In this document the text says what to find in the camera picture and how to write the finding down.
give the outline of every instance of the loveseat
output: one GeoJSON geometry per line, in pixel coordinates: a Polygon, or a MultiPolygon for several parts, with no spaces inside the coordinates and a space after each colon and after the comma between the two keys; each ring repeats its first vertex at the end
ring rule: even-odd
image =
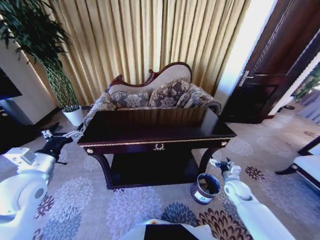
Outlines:
{"type": "Polygon", "coordinates": [[[221,104],[202,88],[191,83],[190,67],[184,62],[173,62],[159,72],[149,70],[148,79],[139,85],[123,81],[117,76],[108,89],[95,101],[85,116],[87,127],[97,111],[121,111],[158,108],[210,108],[215,114],[221,104]]]}

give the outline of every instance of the potted plant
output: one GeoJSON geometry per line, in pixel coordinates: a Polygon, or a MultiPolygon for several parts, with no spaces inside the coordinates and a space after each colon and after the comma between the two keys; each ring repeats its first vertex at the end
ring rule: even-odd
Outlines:
{"type": "Polygon", "coordinates": [[[66,54],[61,44],[71,44],[69,35],[49,18],[46,8],[53,11],[42,0],[1,0],[0,39],[7,48],[10,41],[16,41],[17,53],[24,51],[43,65],[62,112],[74,126],[79,126],[84,116],[59,59],[60,54],[66,54]]]}

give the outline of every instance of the curtain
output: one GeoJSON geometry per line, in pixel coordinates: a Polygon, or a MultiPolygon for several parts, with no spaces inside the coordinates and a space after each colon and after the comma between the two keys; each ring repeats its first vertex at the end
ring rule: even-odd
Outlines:
{"type": "Polygon", "coordinates": [[[186,62],[192,82],[213,94],[250,0],[49,0],[70,34],[61,57],[80,104],[123,75],[141,84],[149,69],[186,62]]]}

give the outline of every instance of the wooden console table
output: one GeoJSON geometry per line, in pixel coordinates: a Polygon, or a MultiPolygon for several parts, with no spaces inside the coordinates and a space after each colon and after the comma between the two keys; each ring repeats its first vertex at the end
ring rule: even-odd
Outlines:
{"type": "Polygon", "coordinates": [[[193,183],[235,136],[209,108],[98,111],[77,144],[116,189],[193,183]],[[191,150],[203,148],[198,167],[191,150]],[[111,167],[104,154],[114,154],[111,167]]]}

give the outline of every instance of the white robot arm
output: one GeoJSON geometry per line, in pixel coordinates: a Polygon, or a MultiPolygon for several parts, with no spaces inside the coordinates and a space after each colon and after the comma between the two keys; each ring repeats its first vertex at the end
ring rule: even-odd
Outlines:
{"type": "Polygon", "coordinates": [[[47,144],[37,153],[26,147],[16,147],[4,154],[18,166],[18,175],[0,183],[1,239],[32,239],[35,232],[33,219],[38,205],[47,193],[61,148],[80,135],[78,131],[59,136],[51,134],[47,136],[47,144]]]}
{"type": "Polygon", "coordinates": [[[240,166],[229,159],[228,162],[213,160],[213,163],[221,168],[224,191],[254,239],[295,239],[270,209],[255,198],[248,185],[240,180],[240,166]]]}

